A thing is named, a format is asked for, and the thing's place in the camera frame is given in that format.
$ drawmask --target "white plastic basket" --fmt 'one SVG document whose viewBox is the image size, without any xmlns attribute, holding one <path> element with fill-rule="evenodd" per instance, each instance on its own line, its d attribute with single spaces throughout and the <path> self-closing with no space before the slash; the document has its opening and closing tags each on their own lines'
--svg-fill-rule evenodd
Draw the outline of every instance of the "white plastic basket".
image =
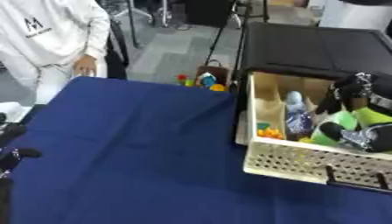
<svg viewBox="0 0 392 224">
<path fill-rule="evenodd" d="M 319 184 L 333 180 L 372 188 L 381 188 L 380 182 L 384 182 L 384 190 L 392 188 L 392 155 L 257 136 L 255 77 L 257 81 L 263 81 L 263 75 L 265 73 L 256 73 L 249 77 L 245 172 Z"/>
</svg>

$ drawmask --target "table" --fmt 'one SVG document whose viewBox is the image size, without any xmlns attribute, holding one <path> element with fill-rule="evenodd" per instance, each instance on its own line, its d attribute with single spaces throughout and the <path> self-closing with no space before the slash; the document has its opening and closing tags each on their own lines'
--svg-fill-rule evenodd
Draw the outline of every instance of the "table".
<svg viewBox="0 0 392 224">
<path fill-rule="evenodd" d="M 245 174 L 228 93 L 73 80 L 12 146 L 12 224 L 390 223 L 392 197 Z"/>
</svg>

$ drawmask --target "white hoodie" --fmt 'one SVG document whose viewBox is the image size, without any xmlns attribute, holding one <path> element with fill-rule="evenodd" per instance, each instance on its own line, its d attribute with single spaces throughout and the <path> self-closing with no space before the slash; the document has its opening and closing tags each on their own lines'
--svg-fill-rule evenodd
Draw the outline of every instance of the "white hoodie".
<svg viewBox="0 0 392 224">
<path fill-rule="evenodd" d="M 109 15 L 95 0 L 0 0 L 0 60 L 25 76 L 83 53 L 99 59 L 109 28 Z"/>
</svg>

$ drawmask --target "basket compartment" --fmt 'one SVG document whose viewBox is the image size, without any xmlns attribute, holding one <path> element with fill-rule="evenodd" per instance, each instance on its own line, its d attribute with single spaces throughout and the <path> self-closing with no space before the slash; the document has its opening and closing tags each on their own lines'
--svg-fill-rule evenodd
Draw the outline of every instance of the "basket compartment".
<svg viewBox="0 0 392 224">
<path fill-rule="evenodd" d="M 277 74 L 253 73 L 250 75 L 248 84 L 248 152 L 243 167 L 245 172 L 326 184 L 328 181 L 326 167 L 331 166 L 336 181 L 380 187 L 376 174 L 382 173 L 389 188 L 392 188 L 392 156 L 389 154 L 368 154 L 358 150 L 257 136 L 257 122 L 262 119 L 273 123 L 271 126 L 285 126 L 284 112 L 271 113 L 271 116 L 268 117 L 266 115 L 269 115 L 270 112 L 263 113 L 257 108 L 260 105 L 260 100 L 275 102 L 276 105 L 280 104 L 284 110 L 282 97 L 285 97 L 290 91 L 298 91 L 307 97 L 305 99 L 308 108 L 315 108 L 315 105 L 323 99 L 329 84 L 330 81 L 327 80 Z"/>
</svg>

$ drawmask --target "gray carpet floor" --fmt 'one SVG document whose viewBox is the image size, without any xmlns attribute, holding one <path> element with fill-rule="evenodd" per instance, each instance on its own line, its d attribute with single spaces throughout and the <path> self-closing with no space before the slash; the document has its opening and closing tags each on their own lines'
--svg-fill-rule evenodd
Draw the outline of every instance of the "gray carpet floor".
<svg viewBox="0 0 392 224">
<path fill-rule="evenodd" d="M 177 74 L 194 76 L 197 67 L 203 64 L 209 47 L 213 43 L 218 29 L 207 26 L 182 24 L 184 17 L 174 13 L 169 28 L 160 24 L 152 27 L 147 18 L 134 13 L 136 35 L 142 48 L 136 49 L 130 38 L 130 23 L 123 1 L 107 0 L 104 6 L 107 11 L 122 24 L 127 39 L 130 65 L 127 68 L 129 80 L 156 83 L 176 83 Z M 262 11 L 260 5 L 255 6 L 255 13 Z M 310 25 L 312 15 L 305 9 L 283 6 L 270 7 L 271 23 Z M 238 47 L 240 31 L 236 29 L 234 20 L 230 20 L 223 32 L 213 55 L 224 67 L 232 68 Z M 0 102 L 15 101 L 24 105 L 33 103 L 33 97 L 27 94 L 5 70 L 0 70 Z"/>
</svg>

